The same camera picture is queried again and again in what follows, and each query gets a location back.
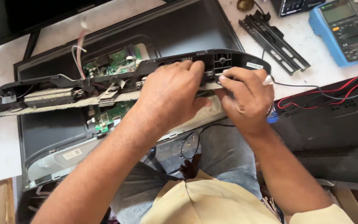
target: screw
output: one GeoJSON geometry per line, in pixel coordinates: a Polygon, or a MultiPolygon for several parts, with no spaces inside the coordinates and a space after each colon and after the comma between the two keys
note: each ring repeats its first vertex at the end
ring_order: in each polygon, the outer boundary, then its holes
{"type": "Polygon", "coordinates": [[[224,64],[226,62],[226,58],[222,57],[219,59],[219,63],[224,64]]]}
{"type": "Polygon", "coordinates": [[[213,79],[213,78],[214,78],[214,74],[213,74],[212,72],[208,72],[208,73],[207,73],[207,76],[208,76],[208,78],[210,78],[210,79],[213,79]]]}

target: green circuit board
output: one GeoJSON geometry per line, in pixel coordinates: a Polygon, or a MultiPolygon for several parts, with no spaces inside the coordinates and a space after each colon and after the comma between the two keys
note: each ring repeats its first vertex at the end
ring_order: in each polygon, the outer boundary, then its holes
{"type": "Polygon", "coordinates": [[[133,107],[136,103],[136,100],[126,101],[126,102],[118,102],[114,105],[114,108],[109,109],[105,112],[100,112],[100,108],[95,106],[95,128],[96,131],[100,133],[105,133],[109,130],[109,124],[114,124],[114,122],[118,123],[124,116],[128,113],[128,111],[133,107]]]}
{"type": "Polygon", "coordinates": [[[137,68],[136,60],[141,60],[142,56],[140,54],[140,50],[137,46],[133,47],[134,59],[128,60],[128,48],[118,51],[116,53],[110,55],[102,55],[103,60],[102,63],[106,63],[104,65],[98,64],[98,59],[86,64],[83,66],[84,74],[87,77],[95,77],[95,76],[104,76],[111,74],[120,74],[126,73],[129,71],[134,71],[137,68]]]}

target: wall mount bracket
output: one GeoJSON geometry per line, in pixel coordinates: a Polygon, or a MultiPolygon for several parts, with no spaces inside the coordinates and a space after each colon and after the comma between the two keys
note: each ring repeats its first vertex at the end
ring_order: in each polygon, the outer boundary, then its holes
{"type": "Polygon", "coordinates": [[[257,10],[238,23],[289,75],[309,68],[310,64],[283,39],[284,34],[269,25],[269,19],[269,13],[257,10]]]}

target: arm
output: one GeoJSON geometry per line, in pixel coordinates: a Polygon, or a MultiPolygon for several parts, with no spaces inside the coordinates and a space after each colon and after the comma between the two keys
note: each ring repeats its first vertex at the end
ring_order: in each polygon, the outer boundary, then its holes
{"type": "Polygon", "coordinates": [[[203,72],[201,61],[184,61],[150,74],[133,108],[53,191],[32,224],[99,223],[120,184],[152,145],[211,105],[207,98],[194,98],[203,72]]]}
{"type": "Polygon", "coordinates": [[[292,216],[326,208],[332,204],[330,198],[266,121],[274,98],[273,87],[262,85],[266,76],[263,69],[231,68],[224,71],[220,82],[235,99],[224,89],[216,90],[216,94],[226,114],[258,157],[269,191],[284,214],[292,216]]]}

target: label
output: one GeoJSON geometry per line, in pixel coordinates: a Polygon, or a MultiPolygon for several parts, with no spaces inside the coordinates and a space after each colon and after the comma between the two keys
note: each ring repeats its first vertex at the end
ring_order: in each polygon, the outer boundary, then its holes
{"type": "Polygon", "coordinates": [[[247,62],[247,66],[254,68],[254,69],[263,69],[262,65],[257,65],[257,64],[251,63],[251,62],[247,62]]]}
{"type": "Polygon", "coordinates": [[[81,155],[82,152],[80,149],[76,149],[76,150],[73,150],[71,152],[68,152],[66,154],[63,154],[63,157],[66,159],[66,160],[69,160],[69,159],[72,159],[78,155],[81,155]]]}

